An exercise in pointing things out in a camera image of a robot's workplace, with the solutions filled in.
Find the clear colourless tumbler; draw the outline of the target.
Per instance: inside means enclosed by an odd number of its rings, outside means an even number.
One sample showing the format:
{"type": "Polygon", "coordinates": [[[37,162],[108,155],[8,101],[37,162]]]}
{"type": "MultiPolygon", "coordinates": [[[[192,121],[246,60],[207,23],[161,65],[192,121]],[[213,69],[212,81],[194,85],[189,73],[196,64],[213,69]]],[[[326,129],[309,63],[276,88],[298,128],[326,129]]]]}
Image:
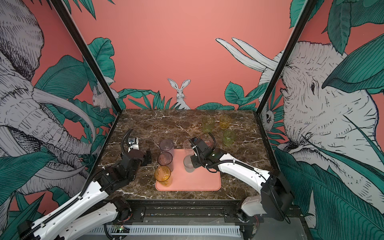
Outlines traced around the clear colourless tumbler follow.
{"type": "Polygon", "coordinates": [[[192,145],[190,143],[190,140],[189,139],[186,139],[184,142],[183,142],[183,148],[184,148],[184,151],[187,155],[194,155],[195,152],[194,150],[192,149],[192,145]]]}

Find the teal frosted tumbler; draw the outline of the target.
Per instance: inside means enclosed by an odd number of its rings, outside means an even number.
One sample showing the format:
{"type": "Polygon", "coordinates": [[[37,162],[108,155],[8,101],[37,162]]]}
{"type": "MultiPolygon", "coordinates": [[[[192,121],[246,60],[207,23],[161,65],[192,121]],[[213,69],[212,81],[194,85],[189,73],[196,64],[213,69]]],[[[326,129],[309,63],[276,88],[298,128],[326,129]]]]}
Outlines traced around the teal frosted tumbler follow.
{"type": "Polygon", "coordinates": [[[184,168],[187,173],[192,173],[195,170],[195,167],[192,163],[192,155],[185,156],[183,160],[184,168]]]}

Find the pink clear tumbler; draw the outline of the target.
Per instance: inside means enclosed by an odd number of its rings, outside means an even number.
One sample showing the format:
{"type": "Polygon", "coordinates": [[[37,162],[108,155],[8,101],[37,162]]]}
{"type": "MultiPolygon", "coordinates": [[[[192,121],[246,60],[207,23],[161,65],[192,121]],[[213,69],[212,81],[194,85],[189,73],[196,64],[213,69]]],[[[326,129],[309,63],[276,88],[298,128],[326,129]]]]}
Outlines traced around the pink clear tumbler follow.
{"type": "Polygon", "coordinates": [[[205,142],[205,144],[209,147],[209,148],[213,148],[214,146],[214,140],[213,138],[211,137],[211,135],[209,133],[205,133],[203,135],[201,135],[201,139],[205,142]]]}

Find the pink plastic tray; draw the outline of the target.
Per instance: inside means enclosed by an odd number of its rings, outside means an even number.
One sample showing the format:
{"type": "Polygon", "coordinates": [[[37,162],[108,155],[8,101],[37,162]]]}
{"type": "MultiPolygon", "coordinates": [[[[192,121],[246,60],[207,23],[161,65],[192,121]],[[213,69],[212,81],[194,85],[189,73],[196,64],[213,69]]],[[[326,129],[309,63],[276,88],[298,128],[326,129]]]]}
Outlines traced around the pink plastic tray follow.
{"type": "Polygon", "coordinates": [[[171,185],[166,187],[156,181],[158,191],[218,191],[221,187],[220,173],[210,173],[203,167],[189,173],[185,169],[184,158],[188,155],[183,149],[174,150],[174,170],[171,172],[171,185]]]}

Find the amber yellow tumbler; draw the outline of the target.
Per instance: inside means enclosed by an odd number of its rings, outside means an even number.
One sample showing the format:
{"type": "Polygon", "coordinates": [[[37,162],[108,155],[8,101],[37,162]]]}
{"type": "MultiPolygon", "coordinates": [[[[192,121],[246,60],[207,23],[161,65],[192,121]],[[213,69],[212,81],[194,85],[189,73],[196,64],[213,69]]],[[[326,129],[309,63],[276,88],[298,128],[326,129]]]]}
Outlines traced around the amber yellow tumbler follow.
{"type": "Polygon", "coordinates": [[[155,171],[155,178],[158,183],[164,187],[169,187],[172,184],[171,170],[169,167],[160,166],[155,171]]]}

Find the dark smoky tumbler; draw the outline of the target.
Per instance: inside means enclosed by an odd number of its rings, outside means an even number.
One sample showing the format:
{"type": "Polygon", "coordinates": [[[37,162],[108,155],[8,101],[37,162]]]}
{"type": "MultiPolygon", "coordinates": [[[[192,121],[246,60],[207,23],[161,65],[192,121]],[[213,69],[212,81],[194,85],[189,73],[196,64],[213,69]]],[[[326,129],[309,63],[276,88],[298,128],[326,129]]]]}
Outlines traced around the dark smoky tumbler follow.
{"type": "Polygon", "coordinates": [[[160,153],[157,162],[160,166],[168,167],[171,172],[174,170],[173,155],[169,152],[160,153]]]}

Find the light green tumbler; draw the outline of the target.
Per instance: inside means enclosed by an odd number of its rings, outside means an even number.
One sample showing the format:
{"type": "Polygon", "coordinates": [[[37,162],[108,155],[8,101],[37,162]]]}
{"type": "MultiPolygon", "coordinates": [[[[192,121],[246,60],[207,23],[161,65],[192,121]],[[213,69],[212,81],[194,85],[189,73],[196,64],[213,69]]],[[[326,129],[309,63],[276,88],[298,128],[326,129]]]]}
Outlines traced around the light green tumbler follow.
{"type": "Polygon", "coordinates": [[[214,129],[215,119],[212,116],[204,116],[202,119],[203,133],[211,133],[214,129]]]}

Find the blue-grey clear tumbler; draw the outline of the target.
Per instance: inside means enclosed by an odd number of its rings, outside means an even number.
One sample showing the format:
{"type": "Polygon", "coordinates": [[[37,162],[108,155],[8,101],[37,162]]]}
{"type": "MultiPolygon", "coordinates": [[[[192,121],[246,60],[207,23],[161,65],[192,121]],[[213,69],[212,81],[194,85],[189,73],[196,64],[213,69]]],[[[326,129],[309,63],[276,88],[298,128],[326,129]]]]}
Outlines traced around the blue-grey clear tumbler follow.
{"type": "Polygon", "coordinates": [[[170,153],[172,156],[174,156],[174,142],[170,139],[162,140],[159,144],[160,150],[162,152],[170,153]]]}

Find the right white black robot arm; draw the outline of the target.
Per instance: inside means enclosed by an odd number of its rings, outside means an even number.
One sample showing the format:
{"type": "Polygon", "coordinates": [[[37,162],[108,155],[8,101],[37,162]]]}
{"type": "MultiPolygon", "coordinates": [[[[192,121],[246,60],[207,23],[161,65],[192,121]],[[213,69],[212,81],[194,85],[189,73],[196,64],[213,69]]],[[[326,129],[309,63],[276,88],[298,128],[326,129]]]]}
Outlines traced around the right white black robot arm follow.
{"type": "Polygon", "coordinates": [[[210,173],[231,175],[259,193],[242,201],[239,219],[244,215],[255,217],[266,214],[275,220],[290,223],[287,211],[293,203],[294,194],[284,174],[279,170],[270,172],[258,169],[236,159],[230,153],[217,148],[216,139],[211,137],[214,142],[212,148],[201,138],[188,139],[194,151],[191,157],[194,168],[202,167],[210,173]]]}

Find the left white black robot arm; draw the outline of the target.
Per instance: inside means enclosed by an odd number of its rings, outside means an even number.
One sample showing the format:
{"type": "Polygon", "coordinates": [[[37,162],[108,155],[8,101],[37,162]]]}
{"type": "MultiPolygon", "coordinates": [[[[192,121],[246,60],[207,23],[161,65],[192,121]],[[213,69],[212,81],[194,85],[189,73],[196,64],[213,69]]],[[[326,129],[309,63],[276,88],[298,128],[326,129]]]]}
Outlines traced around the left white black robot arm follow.
{"type": "Polygon", "coordinates": [[[122,153],[122,160],[95,174],[83,190],[51,214],[34,222],[18,226],[21,240],[51,240],[57,237],[71,221],[109,195],[132,182],[140,166],[152,162],[151,152],[130,150],[122,153]]]}

